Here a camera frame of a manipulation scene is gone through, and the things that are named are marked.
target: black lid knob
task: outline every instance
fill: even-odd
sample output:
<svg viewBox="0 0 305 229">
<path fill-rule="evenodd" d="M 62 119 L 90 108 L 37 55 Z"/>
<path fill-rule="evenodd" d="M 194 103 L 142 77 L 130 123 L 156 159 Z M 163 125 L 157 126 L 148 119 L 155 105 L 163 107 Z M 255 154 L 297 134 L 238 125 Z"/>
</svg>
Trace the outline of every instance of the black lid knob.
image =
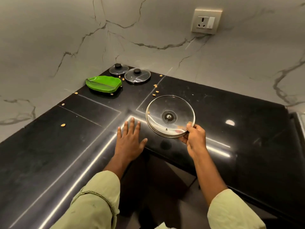
<svg viewBox="0 0 305 229">
<path fill-rule="evenodd" d="M 135 74 L 140 74 L 140 73 L 141 73 L 141 70 L 140 70 L 139 68 L 136 68 L 136 69 L 134 69 L 134 73 L 135 73 Z"/>
<path fill-rule="evenodd" d="M 120 63 L 116 63 L 116 64 L 114 65 L 114 67 L 115 67 L 116 69 L 119 69 L 119 68 L 121 68 L 121 67 L 122 67 L 122 64 L 120 64 Z"/>
</svg>

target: light green shirt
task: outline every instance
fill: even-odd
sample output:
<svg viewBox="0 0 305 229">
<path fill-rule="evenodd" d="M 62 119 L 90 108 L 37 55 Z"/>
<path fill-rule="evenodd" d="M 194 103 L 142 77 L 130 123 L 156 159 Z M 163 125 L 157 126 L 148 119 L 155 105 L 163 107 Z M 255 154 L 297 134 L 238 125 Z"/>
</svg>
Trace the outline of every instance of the light green shirt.
<svg viewBox="0 0 305 229">
<path fill-rule="evenodd" d="M 114 229 L 120 201 L 120 180 L 111 171 L 97 173 L 73 198 L 65 214 L 51 229 Z M 227 189 L 211 202 L 208 211 L 211 229 L 265 229 L 263 221 Z M 162 223 L 156 229 L 167 229 Z"/>
</svg>

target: green plate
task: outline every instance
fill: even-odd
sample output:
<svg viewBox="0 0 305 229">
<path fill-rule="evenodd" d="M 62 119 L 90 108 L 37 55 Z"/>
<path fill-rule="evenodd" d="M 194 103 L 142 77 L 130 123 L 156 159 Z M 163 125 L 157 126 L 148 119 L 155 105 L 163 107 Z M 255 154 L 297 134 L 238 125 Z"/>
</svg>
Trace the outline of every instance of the green plate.
<svg viewBox="0 0 305 229">
<path fill-rule="evenodd" d="M 86 85 L 98 92 L 112 93 L 122 85 L 122 81 L 119 78 L 102 75 L 86 79 Z"/>
</svg>

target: black countertop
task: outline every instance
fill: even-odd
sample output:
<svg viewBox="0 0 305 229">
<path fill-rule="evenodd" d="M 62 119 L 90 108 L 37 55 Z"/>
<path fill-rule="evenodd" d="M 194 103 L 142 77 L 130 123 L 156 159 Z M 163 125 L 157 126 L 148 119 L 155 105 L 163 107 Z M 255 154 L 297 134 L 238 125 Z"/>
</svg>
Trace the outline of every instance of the black countertop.
<svg viewBox="0 0 305 229">
<path fill-rule="evenodd" d="M 142 121 L 146 152 L 195 175 L 186 146 L 146 124 L 155 90 L 157 96 L 176 95 L 191 104 L 230 188 L 278 217 L 305 223 L 304 154 L 284 106 L 156 73 L 145 84 L 122 83 L 113 96 L 84 86 L 0 143 L 1 228 L 50 227 L 106 166 L 117 126 L 131 117 Z"/>
</svg>

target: glass lid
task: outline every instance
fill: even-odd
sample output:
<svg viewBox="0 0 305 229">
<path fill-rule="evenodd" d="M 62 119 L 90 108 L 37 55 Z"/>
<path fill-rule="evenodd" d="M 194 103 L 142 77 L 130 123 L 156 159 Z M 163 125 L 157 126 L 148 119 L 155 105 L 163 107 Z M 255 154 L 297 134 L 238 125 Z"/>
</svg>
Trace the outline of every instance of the glass lid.
<svg viewBox="0 0 305 229">
<path fill-rule="evenodd" d="M 131 83 L 143 83 L 150 78 L 150 71 L 144 68 L 133 68 L 125 73 L 125 79 Z"/>
<path fill-rule="evenodd" d="M 109 72 L 115 76 L 123 75 L 128 70 L 129 67 L 127 65 L 123 65 L 120 63 L 116 63 L 111 68 L 109 68 Z"/>
<path fill-rule="evenodd" d="M 187 133 L 187 123 L 195 124 L 195 113 L 189 103 L 178 96 L 160 96 L 148 105 L 146 121 L 160 136 L 178 138 Z"/>
</svg>

